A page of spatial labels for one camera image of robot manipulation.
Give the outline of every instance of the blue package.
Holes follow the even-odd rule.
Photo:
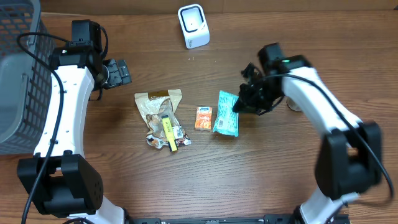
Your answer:
[[[232,107],[235,105],[237,100],[238,96],[222,90],[220,91],[217,119],[214,123],[213,132],[217,131],[220,134],[232,135],[235,137],[239,135],[239,114],[232,111]]]

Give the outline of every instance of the yellow highlighter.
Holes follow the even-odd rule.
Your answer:
[[[162,116],[162,124],[163,124],[164,133],[166,134],[166,139],[169,142],[170,152],[177,152],[178,148],[177,145],[175,144],[172,122],[169,116],[167,115]]]

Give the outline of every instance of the gray plastic basket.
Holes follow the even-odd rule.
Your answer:
[[[26,32],[47,32],[39,0],[0,0],[0,154],[33,153],[49,108],[51,73],[16,44]],[[21,42],[47,63],[55,47],[50,37]]]

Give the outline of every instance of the wood grain surface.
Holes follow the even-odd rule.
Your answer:
[[[82,15],[173,14],[197,3],[205,13],[393,10],[398,0],[41,0],[44,12]]]
[[[336,97],[383,131],[384,165],[398,186],[398,13],[396,11],[211,14],[211,40],[187,50],[177,16],[46,17],[51,34],[70,39],[73,19],[91,19],[109,35],[109,58],[124,58],[132,83],[89,102],[84,134],[88,162],[105,196],[133,217],[250,217],[290,213],[316,187],[320,137],[302,113],[282,103],[269,114],[239,115],[239,137],[195,131],[197,106],[217,114],[220,90],[238,94],[240,70],[263,45],[280,42],[286,55],[304,54]],[[177,154],[145,140],[134,94],[180,88],[176,116],[192,139]],[[19,223],[27,194],[19,159],[0,157],[0,223]],[[385,181],[359,202],[388,197]],[[345,210],[352,223],[397,223],[398,203]],[[61,223],[38,214],[29,223]]]

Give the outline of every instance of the small orange snack packet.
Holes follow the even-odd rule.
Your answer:
[[[213,109],[209,106],[197,108],[197,120],[195,129],[200,131],[211,131],[211,113]]]

